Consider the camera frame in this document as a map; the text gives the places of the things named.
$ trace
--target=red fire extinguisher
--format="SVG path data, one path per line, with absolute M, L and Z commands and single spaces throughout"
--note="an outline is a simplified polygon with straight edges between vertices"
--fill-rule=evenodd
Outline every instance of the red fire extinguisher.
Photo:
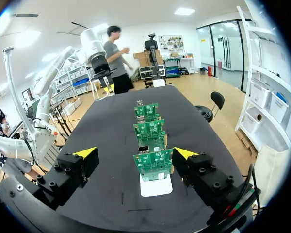
M 208 76 L 212 76 L 212 67 L 208 66 Z

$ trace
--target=office chair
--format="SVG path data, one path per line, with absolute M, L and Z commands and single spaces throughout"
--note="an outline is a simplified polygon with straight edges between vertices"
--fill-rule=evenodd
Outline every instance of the office chair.
M 210 97 L 214 102 L 214 106 L 211 110 L 205 106 L 199 106 L 199 105 L 194 106 L 208 123 L 210 123 L 215 118 L 219 109 L 221 110 L 223 105 L 224 105 L 224 97 L 219 92 L 216 92 L 216 91 L 212 92 Z M 218 109 L 215 112 L 215 114 L 213 115 L 213 110 L 214 110 L 216 105 L 217 105 Z

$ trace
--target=black table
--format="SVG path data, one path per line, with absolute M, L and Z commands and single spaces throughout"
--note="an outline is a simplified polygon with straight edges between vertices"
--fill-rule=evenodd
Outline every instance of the black table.
M 168 148 L 205 152 L 226 174 L 243 181 L 229 151 L 193 105 L 173 86 L 144 89 L 96 101 L 67 140 L 61 153 L 98 147 L 100 163 L 83 189 L 77 189 L 57 212 L 79 222 L 125 231 L 194 232 L 206 226 L 213 210 L 178 173 L 171 175 L 171 194 L 144 198 L 132 155 L 138 154 L 133 124 L 136 101 L 158 103 L 165 119 Z M 252 220 L 252 210 L 247 212 Z

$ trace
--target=person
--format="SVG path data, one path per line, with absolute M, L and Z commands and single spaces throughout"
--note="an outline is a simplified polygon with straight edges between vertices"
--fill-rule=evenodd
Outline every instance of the person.
M 117 26 L 110 26 L 107 29 L 109 40 L 104 44 L 106 51 L 106 59 L 111 69 L 116 69 L 111 74 L 114 82 L 115 94 L 125 93 L 133 89 L 134 86 L 126 73 L 124 64 L 128 66 L 130 70 L 133 70 L 132 66 L 122 57 L 122 54 L 128 54 L 129 48 L 123 48 L 121 51 L 114 44 L 115 40 L 118 40 L 121 36 L 121 29 Z
M 5 119 L 5 114 L 0 109 L 0 136 L 1 137 L 7 137 L 7 121 Z M 8 173 L 12 172 L 12 167 L 18 168 L 23 173 L 27 173 L 32 178 L 36 178 L 38 173 L 32 169 L 32 166 L 21 159 L 12 159 L 12 158 L 6 158 L 4 155 L 0 154 L 0 167 L 2 167 L 3 171 Z

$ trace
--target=green circuit board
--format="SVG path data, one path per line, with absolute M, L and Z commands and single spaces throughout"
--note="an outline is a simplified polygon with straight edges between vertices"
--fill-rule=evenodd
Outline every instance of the green circuit board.
M 135 124 L 135 133 L 139 145 L 139 153 L 157 152 L 167 146 L 165 131 L 162 131 L 164 120 Z
M 149 104 L 149 105 L 141 105 L 135 107 L 135 114 L 138 123 L 151 122 L 154 120 L 159 120 L 160 115 L 156 113 L 156 109 L 158 108 L 157 103 Z
M 153 181 L 167 178 L 173 173 L 173 149 L 148 154 L 134 155 L 133 158 L 144 181 Z

